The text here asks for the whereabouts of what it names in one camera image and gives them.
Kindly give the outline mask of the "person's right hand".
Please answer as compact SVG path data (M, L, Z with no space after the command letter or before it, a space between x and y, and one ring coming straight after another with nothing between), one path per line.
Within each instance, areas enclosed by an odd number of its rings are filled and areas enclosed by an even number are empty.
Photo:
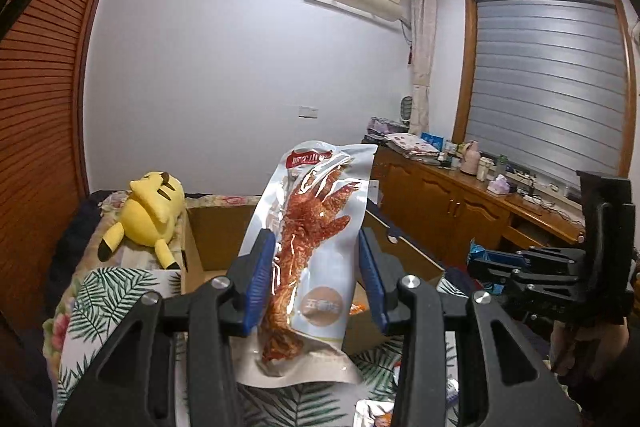
M627 320L622 324L604 323L581 329L555 321L550 341L553 373L566 376L581 366L580 373L599 378L627 347L629 329Z

